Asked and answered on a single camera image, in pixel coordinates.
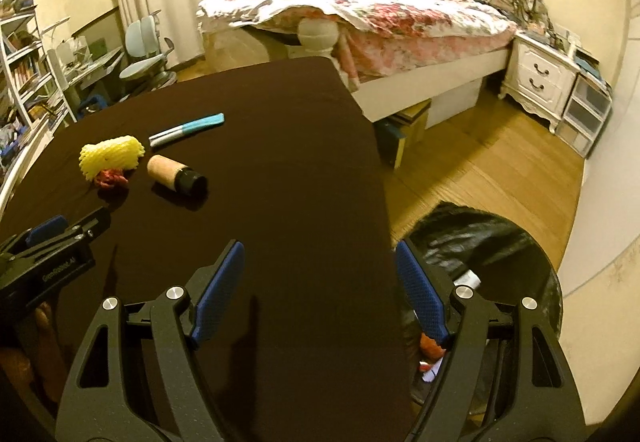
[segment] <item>drawer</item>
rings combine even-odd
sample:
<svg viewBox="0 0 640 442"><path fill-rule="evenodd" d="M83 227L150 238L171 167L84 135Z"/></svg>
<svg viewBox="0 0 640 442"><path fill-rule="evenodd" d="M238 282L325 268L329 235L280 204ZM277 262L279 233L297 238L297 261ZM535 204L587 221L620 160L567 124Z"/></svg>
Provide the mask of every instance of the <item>drawer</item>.
<svg viewBox="0 0 640 442"><path fill-rule="evenodd" d="M526 43L518 43L519 64L527 70L537 73L554 86L561 86L562 76L566 68L560 66L540 54Z"/></svg>
<svg viewBox="0 0 640 442"><path fill-rule="evenodd" d="M558 105L562 100L562 89L552 84L547 77L519 64L518 89L527 93L533 101L551 113L559 114Z"/></svg>

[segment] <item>black bottle cap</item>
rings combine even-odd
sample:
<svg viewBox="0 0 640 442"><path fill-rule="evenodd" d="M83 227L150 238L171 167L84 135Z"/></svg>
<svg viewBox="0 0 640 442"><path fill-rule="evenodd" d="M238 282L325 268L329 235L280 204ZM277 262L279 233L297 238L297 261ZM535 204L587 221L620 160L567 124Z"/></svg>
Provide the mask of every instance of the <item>black bottle cap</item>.
<svg viewBox="0 0 640 442"><path fill-rule="evenodd" d="M175 190L180 194L196 198L207 194L207 179L190 167L178 171L174 183Z"/></svg>

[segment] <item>yellow foam net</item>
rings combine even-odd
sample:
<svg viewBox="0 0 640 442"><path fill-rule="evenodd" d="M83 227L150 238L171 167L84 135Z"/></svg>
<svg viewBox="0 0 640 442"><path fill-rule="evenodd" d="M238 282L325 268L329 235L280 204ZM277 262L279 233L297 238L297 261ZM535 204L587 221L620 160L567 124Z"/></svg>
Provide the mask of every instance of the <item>yellow foam net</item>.
<svg viewBox="0 0 640 442"><path fill-rule="evenodd" d="M80 170L91 181L103 169L135 169L144 154L144 147L132 136L87 144L80 150Z"/></svg>

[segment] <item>drawer handle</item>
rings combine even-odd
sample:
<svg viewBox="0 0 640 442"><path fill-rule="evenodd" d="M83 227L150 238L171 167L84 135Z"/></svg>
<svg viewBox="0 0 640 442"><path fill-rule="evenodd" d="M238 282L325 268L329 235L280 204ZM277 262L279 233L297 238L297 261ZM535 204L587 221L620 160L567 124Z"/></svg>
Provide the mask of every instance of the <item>drawer handle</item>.
<svg viewBox="0 0 640 442"><path fill-rule="evenodd" d="M540 71L539 67L537 64L534 64L533 67L536 69L536 71L543 76L547 76L549 74L549 70L545 70L544 72Z"/></svg>
<svg viewBox="0 0 640 442"><path fill-rule="evenodd" d="M533 82L532 78L529 79L529 82L531 83L531 86L536 88L538 91L543 91L545 89L545 85L544 84L540 84L540 86L536 86L535 83Z"/></svg>

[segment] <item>blue and white pen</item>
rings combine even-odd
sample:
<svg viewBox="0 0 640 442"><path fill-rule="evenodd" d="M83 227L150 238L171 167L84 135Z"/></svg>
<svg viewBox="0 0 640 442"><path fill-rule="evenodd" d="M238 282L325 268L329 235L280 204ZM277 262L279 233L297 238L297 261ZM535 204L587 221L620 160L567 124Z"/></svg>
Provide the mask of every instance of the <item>blue and white pen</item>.
<svg viewBox="0 0 640 442"><path fill-rule="evenodd" d="M220 125L223 122L225 122L225 115L223 113L218 113L217 115L211 115L210 117L194 120L193 122L187 122L186 124L172 127L171 129L151 135L149 137L149 142L151 147L158 147L166 144L167 142L195 133L196 131Z"/></svg>

